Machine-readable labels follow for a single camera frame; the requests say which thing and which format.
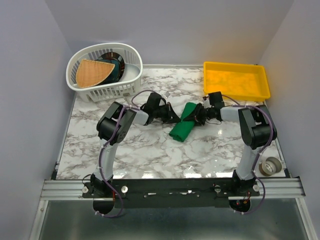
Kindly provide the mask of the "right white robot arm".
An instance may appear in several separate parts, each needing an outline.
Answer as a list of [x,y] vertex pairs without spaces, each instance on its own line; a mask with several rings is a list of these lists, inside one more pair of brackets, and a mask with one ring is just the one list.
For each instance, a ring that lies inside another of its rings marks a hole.
[[236,196],[241,196],[258,180],[256,165],[264,150],[277,137],[277,129],[264,104],[241,105],[228,97],[234,104],[226,106],[224,97],[225,95],[220,91],[209,93],[205,98],[209,106],[205,107],[204,103],[197,104],[182,121],[193,122],[196,126],[203,126],[207,120],[211,119],[239,123],[244,150],[240,163],[233,171],[230,191]]

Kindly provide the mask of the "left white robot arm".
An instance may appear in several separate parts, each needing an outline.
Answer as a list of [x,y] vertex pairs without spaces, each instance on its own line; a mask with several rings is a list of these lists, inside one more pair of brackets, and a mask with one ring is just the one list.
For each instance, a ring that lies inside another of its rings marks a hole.
[[96,125],[100,140],[97,170],[90,177],[91,192],[107,197],[112,187],[113,165],[119,144],[125,139],[131,125],[150,125],[155,119],[162,124],[181,121],[172,105],[160,94],[152,91],[142,106],[126,106],[113,102]]

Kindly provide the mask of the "yellow plastic tray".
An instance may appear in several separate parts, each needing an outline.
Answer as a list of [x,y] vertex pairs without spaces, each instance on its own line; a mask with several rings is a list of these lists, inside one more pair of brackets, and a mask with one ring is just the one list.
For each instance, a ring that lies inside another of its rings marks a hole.
[[206,61],[203,63],[203,91],[221,92],[235,100],[263,102],[271,97],[262,65]]

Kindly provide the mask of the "green t shirt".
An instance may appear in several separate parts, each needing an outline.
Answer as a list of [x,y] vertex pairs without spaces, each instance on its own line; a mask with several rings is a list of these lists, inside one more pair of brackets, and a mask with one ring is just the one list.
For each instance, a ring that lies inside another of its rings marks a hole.
[[181,115],[181,122],[177,123],[173,129],[169,132],[169,136],[173,138],[173,140],[178,142],[184,142],[190,132],[192,131],[193,127],[195,126],[194,121],[184,121],[188,115],[192,113],[193,110],[196,108],[196,104],[193,102],[187,102],[184,106],[182,115]]

